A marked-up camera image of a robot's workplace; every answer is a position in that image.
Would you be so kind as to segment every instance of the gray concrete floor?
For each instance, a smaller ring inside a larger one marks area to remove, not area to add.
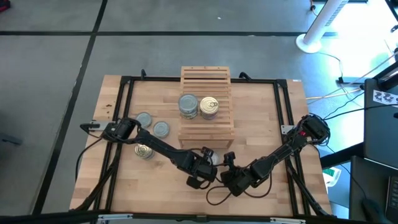
[[[305,32],[315,19],[308,12],[308,2],[109,0],[100,30]],[[389,56],[382,37],[396,21],[380,2],[348,4],[329,30],[344,35],[322,40],[322,52],[342,59],[345,75],[361,76]],[[12,9],[0,13],[0,31],[90,31],[101,1],[12,3]],[[372,21],[369,12],[377,15]],[[88,39],[0,36],[0,132],[24,140],[19,147],[0,142],[0,215],[30,213]],[[75,161],[86,141],[78,125],[92,118],[103,75],[138,75],[144,68],[149,76],[179,76],[182,65],[222,65],[229,66],[234,77],[245,71],[256,78],[302,79],[307,96],[324,95],[338,87],[334,82],[340,76],[338,62],[322,54],[304,54],[294,40],[283,36],[97,37],[44,212],[68,210]],[[347,100],[341,96],[313,103],[309,108],[325,116]],[[363,105],[363,98],[356,102]],[[350,103],[340,111],[356,108],[359,106]],[[331,148],[338,151],[360,142],[362,120],[361,112],[331,120]],[[347,122],[354,126],[341,129]],[[328,149],[321,151],[326,153],[330,153]],[[338,184],[329,189],[330,200],[347,207],[348,191],[349,174],[344,170]]]

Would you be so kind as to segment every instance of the desk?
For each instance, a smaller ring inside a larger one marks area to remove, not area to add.
[[[119,90],[121,76],[107,75],[103,80],[93,119],[110,121]],[[289,96],[294,121],[308,114],[302,83],[288,80]],[[129,117],[146,111],[153,116],[152,123],[166,121],[170,125],[170,134],[164,141],[180,148],[177,133],[179,111],[177,100],[180,96],[179,82],[135,81]],[[234,151],[236,164],[244,166],[253,159],[268,155],[282,143],[280,126],[277,119],[274,89],[270,84],[232,83],[234,108],[234,127],[236,137],[227,150],[216,150],[219,156],[227,151]],[[287,121],[284,99],[281,97],[283,117]],[[124,103],[121,104],[120,116]],[[89,137],[87,145],[95,139]],[[87,151],[82,159],[78,180],[73,193],[70,208],[79,206],[98,181],[105,151],[105,141],[101,141]],[[300,154],[308,189],[317,202],[331,213],[329,199],[322,176],[318,152],[308,146]],[[246,195],[230,197],[219,206],[207,204],[206,190],[195,190],[185,184],[187,174],[179,171],[170,161],[156,154],[149,161],[138,158],[134,145],[123,146],[118,176],[116,180],[111,211],[129,213],[161,214],[206,214],[237,216],[292,216],[290,196],[283,162],[272,171],[271,193],[262,199]],[[250,194],[263,194],[269,187],[269,180],[257,189],[250,188]],[[104,208],[106,192],[104,188],[100,208]],[[303,212],[300,191],[295,188],[298,209]],[[226,189],[215,190],[210,194],[212,202],[218,202],[227,195]]]
[[[377,80],[365,81],[364,107],[382,105],[373,101],[373,90],[379,90]],[[398,86],[387,91],[398,95]],[[367,158],[391,167],[398,167],[398,119],[394,113],[398,108],[387,106],[365,110],[364,112],[364,141],[347,149],[323,156],[321,163],[323,168],[348,162],[352,156]]]
[[[375,201],[384,211],[388,178],[398,175],[398,170],[354,156],[351,158],[351,175],[363,188],[367,198]],[[349,186],[349,219],[366,221],[361,207],[364,195],[354,181],[351,180]]]

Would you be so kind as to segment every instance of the wooden crate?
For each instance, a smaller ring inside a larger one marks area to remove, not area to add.
[[[227,149],[234,141],[234,116],[232,109],[231,75],[229,67],[182,67],[181,95],[191,93],[200,101],[207,96],[218,100],[215,119],[198,116],[191,120],[180,116],[178,140],[182,149]]]

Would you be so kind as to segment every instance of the wooden tabletop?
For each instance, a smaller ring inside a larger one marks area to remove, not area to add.
[[[99,93],[93,119],[111,121],[121,76],[106,75]],[[302,82],[288,80],[289,96],[297,122],[308,114]],[[179,111],[177,100],[180,96],[179,82],[134,82],[129,117],[146,111],[153,116],[152,124],[166,121],[170,125],[170,134],[164,141],[179,148],[177,139]],[[283,93],[280,89],[284,121],[287,115]],[[120,117],[123,113],[125,96],[122,100]],[[277,110],[273,86],[270,84],[232,83],[234,108],[235,140],[228,150],[216,150],[222,158],[227,151],[234,151],[235,164],[245,166],[256,158],[266,156],[278,148],[280,138]],[[88,137],[87,145],[95,139]],[[79,206],[97,184],[105,152],[106,141],[101,141],[88,150],[82,159],[78,180],[70,208]],[[322,168],[318,152],[307,146],[301,152],[305,182],[308,189],[322,208],[331,213]],[[171,164],[160,154],[145,161],[134,153],[134,145],[123,146],[118,178],[114,190],[111,210],[129,213],[173,213],[207,215],[249,215],[249,216],[291,216],[290,196],[284,162],[276,165],[272,171],[272,189],[265,198],[250,198],[247,195],[231,196],[218,206],[206,202],[206,190],[195,190],[185,184],[188,175]],[[248,192],[260,195],[266,192],[269,180]],[[104,207],[106,192],[104,189],[101,208]],[[212,191],[209,200],[219,202],[228,194],[227,189]],[[301,196],[296,186],[298,209],[303,213]]]

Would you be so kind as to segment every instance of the white cable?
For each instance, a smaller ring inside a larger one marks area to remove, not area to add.
[[[366,73],[365,75],[363,75],[363,76],[357,78],[356,80],[354,80],[353,82],[351,82],[351,83],[349,83],[349,84],[347,84],[347,85],[345,85],[345,86],[350,86],[350,85],[356,83],[358,80],[362,79],[363,77],[369,75],[370,73],[372,73],[373,71],[375,71],[376,69],[378,69],[381,65],[383,65],[383,64],[386,63],[386,62],[388,62],[388,60],[390,60],[390,59],[391,59],[393,56],[395,56],[396,54],[398,54],[398,51],[395,52],[393,55],[391,55],[389,58],[385,59],[383,62],[381,62],[378,66],[376,66],[376,67],[374,67],[372,70],[368,71],[368,73]],[[314,101],[312,101],[312,102],[309,102],[308,105],[310,105],[310,104],[312,104],[312,103],[315,103],[315,102],[317,102],[317,101],[319,101],[319,100],[322,100],[322,99],[324,99],[326,96],[332,95],[332,94],[336,93],[337,91],[342,90],[343,88],[344,88],[344,87],[338,88],[337,90],[335,90],[335,91],[333,91],[333,92],[331,92],[331,93],[329,93],[329,94],[326,94],[325,96],[323,96],[323,97],[321,97],[321,98],[319,98],[319,99],[317,99],[317,100],[314,100]]]

